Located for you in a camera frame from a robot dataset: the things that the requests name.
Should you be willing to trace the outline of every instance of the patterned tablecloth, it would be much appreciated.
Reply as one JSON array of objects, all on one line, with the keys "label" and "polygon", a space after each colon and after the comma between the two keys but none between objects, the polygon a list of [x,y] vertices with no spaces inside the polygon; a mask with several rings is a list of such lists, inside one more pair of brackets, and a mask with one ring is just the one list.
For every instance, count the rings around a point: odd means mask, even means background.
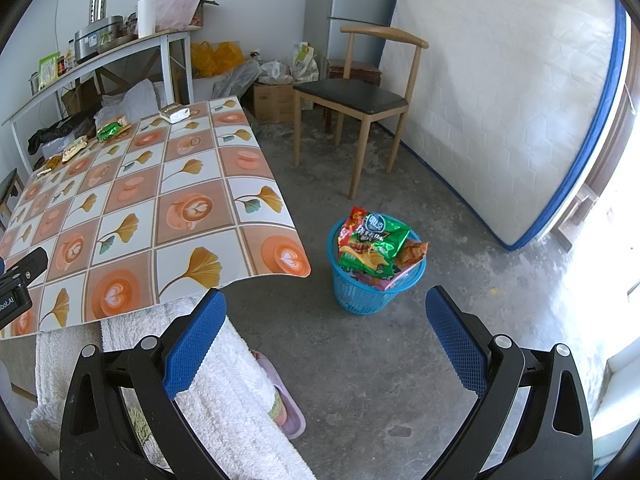
[{"label": "patterned tablecloth", "polygon": [[250,276],[311,271],[238,99],[146,118],[25,186],[0,257],[49,268],[1,337],[117,316]]}]

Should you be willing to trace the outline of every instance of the paper towel roll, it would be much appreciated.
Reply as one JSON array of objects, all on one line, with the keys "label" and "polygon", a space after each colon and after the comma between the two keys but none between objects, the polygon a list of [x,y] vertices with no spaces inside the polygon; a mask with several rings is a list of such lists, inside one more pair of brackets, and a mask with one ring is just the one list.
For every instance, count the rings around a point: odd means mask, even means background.
[{"label": "paper towel roll", "polygon": [[144,38],[156,33],[156,1],[138,1],[138,37]]}]

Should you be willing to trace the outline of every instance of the plastic basket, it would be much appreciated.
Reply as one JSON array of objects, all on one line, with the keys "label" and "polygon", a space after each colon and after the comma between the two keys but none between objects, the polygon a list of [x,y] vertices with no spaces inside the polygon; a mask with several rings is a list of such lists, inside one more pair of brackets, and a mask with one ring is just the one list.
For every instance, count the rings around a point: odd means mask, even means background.
[{"label": "plastic basket", "polygon": [[[344,272],[336,260],[337,254],[337,237],[338,231],[346,221],[346,217],[340,220],[329,232],[326,240],[326,252],[331,262],[334,274],[334,294],[336,301],[344,310],[352,314],[366,316],[378,312],[386,306],[389,301],[395,298],[400,292],[403,292],[414,286],[424,274],[427,266],[426,260],[423,259],[419,265],[415,266],[410,272],[400,278],[389,290],[376,290],[369,285],[354,280],[346,272]],[[413,231],[409,234],[413,240],[420,241],[418,235]]]}]

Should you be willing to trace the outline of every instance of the chip bag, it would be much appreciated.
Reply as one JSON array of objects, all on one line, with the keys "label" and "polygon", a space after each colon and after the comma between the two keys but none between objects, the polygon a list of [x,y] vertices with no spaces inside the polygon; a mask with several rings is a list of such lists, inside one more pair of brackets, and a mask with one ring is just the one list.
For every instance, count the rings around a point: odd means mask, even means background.
[{"label": "chip bag", "polygon": [[388,216],[354,207],[338,235],[340,265],[379,278],[394,275],[394,258],[410,229]]}]

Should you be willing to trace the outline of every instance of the mattress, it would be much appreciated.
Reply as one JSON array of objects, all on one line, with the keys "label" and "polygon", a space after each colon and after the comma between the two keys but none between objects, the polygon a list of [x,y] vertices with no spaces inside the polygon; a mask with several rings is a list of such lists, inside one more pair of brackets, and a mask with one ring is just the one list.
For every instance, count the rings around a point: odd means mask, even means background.
[{"label": "mattress", "polygon": [[[402,140],[505,247],[524,245],[602,131],[616,1],[398,0],[392,26],[431,45]],[[384,88],[404,94],[412,48],[386,42]]]}]

